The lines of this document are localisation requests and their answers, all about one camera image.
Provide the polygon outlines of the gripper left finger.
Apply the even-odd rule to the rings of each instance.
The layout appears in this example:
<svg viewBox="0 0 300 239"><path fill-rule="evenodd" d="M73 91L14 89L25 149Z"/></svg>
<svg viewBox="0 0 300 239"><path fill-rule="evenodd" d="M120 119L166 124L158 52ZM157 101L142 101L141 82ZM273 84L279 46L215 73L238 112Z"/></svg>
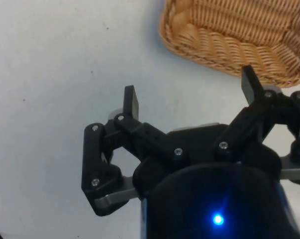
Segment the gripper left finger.
<svg viewBox="0 0 300 239"><path fill-rule="evenodd" d="M84 130L81 188L98 216L113 213L133 198L147 198L165 177L189 164L187 150L170 135L141 123L138 109L135 88L127 86L122 112ZM111 163L121 147L140 161L131 177Z"/></svg>

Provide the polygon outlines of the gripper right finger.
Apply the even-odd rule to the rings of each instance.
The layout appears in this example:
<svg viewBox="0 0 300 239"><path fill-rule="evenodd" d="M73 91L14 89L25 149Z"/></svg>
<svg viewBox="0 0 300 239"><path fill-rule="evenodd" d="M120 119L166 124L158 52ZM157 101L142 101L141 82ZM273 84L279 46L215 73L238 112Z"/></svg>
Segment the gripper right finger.
<svg viewBox="0 0 300 239"><path fill-rule="evenodd" d="M279 90L265 89L250 65L242 67L241 87L248 106L215 142L216 159L240 161L269 172L300 171L300 91L286 96ZM277 124L286 125L295 138L283 158L263 145Z"/></svg>

